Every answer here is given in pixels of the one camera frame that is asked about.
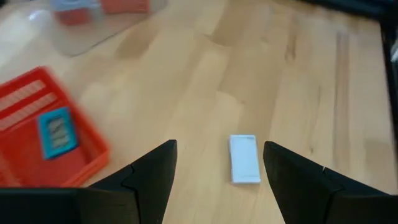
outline light wood surface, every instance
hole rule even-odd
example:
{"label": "light wood surface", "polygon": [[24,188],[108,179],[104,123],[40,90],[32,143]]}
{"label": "light wood surface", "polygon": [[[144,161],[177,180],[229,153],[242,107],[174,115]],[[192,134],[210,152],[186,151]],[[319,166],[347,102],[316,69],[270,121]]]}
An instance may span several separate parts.
{"label": "light wood surface", "polygon": [[[86,185],[178,141],[164,223],[283,223],[264,141],[397,193],[378,23],[296,1],[170,0],[66,57],[18,10],[0,12],[0,81],[49,66],[109,141]],[[260,185],[232,185],[228,136],[255,134]]]}

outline white block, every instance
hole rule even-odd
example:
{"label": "white block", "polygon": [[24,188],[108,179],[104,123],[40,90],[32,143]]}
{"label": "white block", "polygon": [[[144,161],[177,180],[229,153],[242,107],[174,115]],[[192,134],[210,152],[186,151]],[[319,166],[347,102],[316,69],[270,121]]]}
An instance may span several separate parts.
{"label": "white block", "polygon": [[231,175],[234,184],[258,184],[260,179],[257,144],[254,135],[231,135]]}

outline blue card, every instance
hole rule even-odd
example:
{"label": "blue card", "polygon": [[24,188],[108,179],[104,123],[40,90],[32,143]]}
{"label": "blue card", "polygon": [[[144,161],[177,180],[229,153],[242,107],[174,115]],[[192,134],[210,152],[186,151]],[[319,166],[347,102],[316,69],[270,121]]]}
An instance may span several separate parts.
{"label": "blue card", "polygon": [[44,113],[37,121],[44,159],[54,159],[77,147],[77,136],[67,107]]}

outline wooden table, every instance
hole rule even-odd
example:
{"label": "wooden table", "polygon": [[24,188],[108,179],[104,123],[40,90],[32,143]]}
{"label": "wooden table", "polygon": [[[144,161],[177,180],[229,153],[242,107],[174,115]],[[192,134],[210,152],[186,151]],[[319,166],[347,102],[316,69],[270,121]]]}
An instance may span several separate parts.
{"label": "wooden table", "polygon": [[262,161],[260,185],[231,184],[230,134],[398,193],[377,22],[288,0],[170,0],[70,58],[6,9],[0,81],[49,66],[110,143],[86,185],[178,140],[164,223],[283,223]]}

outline wood grain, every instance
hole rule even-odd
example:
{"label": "wood grain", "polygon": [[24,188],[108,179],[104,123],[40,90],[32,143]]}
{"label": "wood grain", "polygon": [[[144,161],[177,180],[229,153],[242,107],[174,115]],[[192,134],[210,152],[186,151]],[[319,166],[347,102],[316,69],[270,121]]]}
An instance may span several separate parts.
{"label": "wood grain", "polygon": [[398,193],[374,21],[289,0],[170,0],[71,58],[18,7],[0,18],[0,81],[49,66],[109,141],[111,162],[85,185],[177,139],[164,223],[284,222],[263,165],[260,185],[231,184],[230,134]]}

